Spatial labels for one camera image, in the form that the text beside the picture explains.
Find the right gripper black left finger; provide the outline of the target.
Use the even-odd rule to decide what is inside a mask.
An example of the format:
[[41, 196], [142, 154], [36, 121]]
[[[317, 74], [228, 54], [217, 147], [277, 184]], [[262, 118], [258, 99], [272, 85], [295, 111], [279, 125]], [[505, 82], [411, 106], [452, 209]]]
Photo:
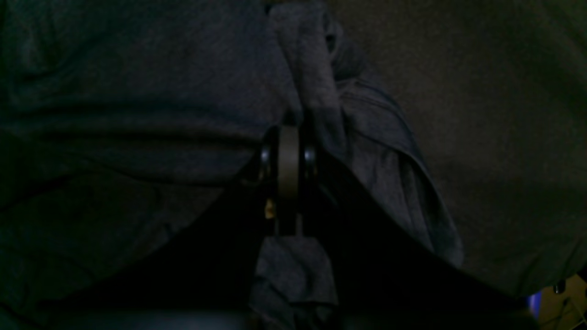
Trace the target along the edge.
[[248, 307], [264, 239], [279, 233], [280, 129], [195, 223], [149, 257], [50, 303], [51, 330], [256, 330]]

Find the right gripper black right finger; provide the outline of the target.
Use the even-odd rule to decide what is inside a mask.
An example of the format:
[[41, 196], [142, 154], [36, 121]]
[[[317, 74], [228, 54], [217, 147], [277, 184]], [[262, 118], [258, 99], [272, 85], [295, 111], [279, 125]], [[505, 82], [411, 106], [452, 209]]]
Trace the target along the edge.
[[511, 298], [450, 265], [376, 205], [313, 133], [300, 132], [304, 232], [324, 247], [339, 305], [333, 330], [537, 330]]

